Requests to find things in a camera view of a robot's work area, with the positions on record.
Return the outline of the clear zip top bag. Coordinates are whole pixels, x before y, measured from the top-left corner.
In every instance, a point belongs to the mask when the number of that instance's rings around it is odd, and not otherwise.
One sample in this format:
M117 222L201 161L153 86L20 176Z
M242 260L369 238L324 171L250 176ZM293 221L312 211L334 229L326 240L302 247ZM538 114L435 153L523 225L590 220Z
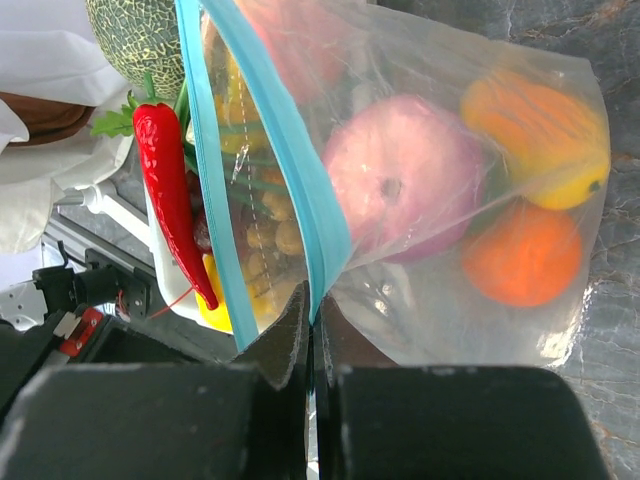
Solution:
M238 348L299 311L324 479L604 479L552 370L610 171L590 64L365 1L175 5Z

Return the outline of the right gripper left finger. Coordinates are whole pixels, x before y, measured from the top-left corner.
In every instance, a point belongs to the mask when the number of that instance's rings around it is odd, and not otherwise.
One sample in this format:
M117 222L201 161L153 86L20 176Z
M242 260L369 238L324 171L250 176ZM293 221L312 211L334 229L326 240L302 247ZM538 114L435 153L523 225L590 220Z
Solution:
M5 479L302 479L309 293L226 364L38 372L1 431Z

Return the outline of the orange fruit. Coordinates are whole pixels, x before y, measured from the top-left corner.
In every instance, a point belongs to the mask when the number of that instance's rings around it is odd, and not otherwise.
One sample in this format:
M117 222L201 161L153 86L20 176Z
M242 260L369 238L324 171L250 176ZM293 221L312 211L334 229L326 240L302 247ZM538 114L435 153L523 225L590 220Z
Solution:
M583 242L565 211L527 202L505 209L461 248L461 266L487 298L513 307L538 307L564 293L582 264Z

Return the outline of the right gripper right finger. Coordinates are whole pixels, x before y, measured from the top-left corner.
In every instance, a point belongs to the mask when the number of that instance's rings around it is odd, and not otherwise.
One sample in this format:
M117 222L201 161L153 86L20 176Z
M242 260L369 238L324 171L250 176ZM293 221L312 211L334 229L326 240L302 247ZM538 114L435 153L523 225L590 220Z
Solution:
M402 367L333 299L313 329L323 479L605 479L583 408L523 366Z

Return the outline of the yellow orange mango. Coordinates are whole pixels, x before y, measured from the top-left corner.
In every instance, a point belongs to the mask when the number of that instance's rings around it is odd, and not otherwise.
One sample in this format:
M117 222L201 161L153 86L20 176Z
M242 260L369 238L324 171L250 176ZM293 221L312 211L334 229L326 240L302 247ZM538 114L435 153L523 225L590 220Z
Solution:
M608 121L572 95L499 70L471 84L460 115L503 149L511 181L537 206L569 210L606 187Z

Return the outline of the purple onion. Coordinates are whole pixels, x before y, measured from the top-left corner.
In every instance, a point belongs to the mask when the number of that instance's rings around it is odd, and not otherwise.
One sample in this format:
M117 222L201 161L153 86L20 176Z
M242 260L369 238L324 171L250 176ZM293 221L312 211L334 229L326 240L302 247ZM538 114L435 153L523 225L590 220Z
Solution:
M480 142L458 117L417 95L368 106L323 153L354 261L404 263L462 239L485 190Z

